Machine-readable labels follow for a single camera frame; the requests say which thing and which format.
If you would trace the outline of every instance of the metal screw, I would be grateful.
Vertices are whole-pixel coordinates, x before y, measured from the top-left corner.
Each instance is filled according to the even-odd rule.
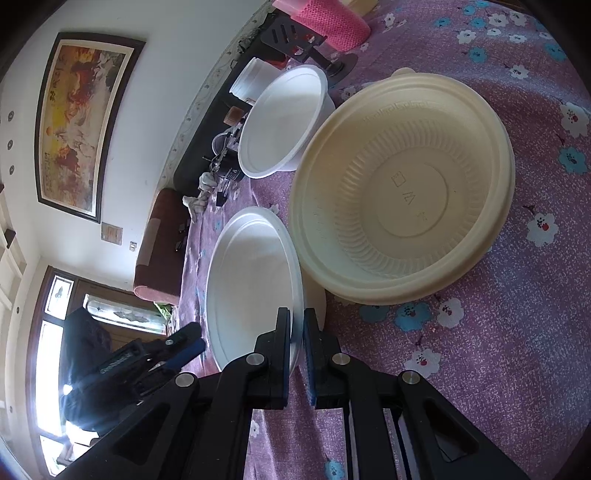
[[[346,365],[351,361],[351,357],[346,353],[335,353],[333,355],[333,362],[337,365]]]
[[[188,373],[179,374],[177,375],[177,378],[174,379],[174,383],[176,383],[177,386],[181,388],[190,387],[191,385],[193,385],[194,381],[195,377]]]
[[[248,365],[260,365],[265,361],[265,357],[260,353],[251,353],[246,357],[246,363]]]
[[[409,385],[417,384],[421,381],[421,376],[413,370],[402,372],[402,379]]]

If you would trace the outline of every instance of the large round bowl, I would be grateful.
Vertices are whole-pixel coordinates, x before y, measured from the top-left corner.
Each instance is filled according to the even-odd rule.
[[[300,264],[365,304],[440,290],[490,248],[511,205],[513,150],[474,90],[425,73],[345,102],[317,131],[291,190]]]
[[[207,273],[205,315],[220,370],[254,351],[256,339],[275,329],[277,310],[291,312],[290,372],[301,349],[304,308],[324,325],[324,289],[300,271],[287,229],[269,209],[248,207],[224,226]]]
[[[246,118],[238,145],[242,171],[261,179],[295,170],[312,136],[334,111],[322,70],[301,65],[284,72]]]

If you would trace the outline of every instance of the picture frame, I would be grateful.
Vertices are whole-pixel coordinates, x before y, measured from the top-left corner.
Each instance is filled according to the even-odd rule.
[[[35,122],[40,203],[100,223],[109,143],[144,45],[142,40],[107,34],[57,35]]]

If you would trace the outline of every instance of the bowl rim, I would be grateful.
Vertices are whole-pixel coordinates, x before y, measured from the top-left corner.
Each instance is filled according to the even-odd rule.
[[[365,102],[400,88],[419,86],[439,89],[471,107],[490,125],[498,143],[498,167],[491,172],[491,184],[482,210],[466,236],[444,257],[428,267],[393,279],[359,281],[345,277],[324,265],[314,253],[303,226],[302,204],[311,170],[339,124]],[[486,253],[500,233],[511,207],[515,188],[515,160],[511,140],[496,112],[469,86],[438,74],[407,73],[374,83],[347,100],[316,132],[296,171],[290,195],[288,224],[300,265],[320,285],[346,300],[387,305],[417,300],[433,294],[467,273]]]

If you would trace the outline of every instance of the pink knitted cover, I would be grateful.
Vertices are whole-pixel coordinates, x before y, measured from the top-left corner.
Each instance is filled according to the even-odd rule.
[[[349,51],[368,39],[369,25],[339,0],[310,0],[292,18],[326,36],[326,42],[338,51]]]

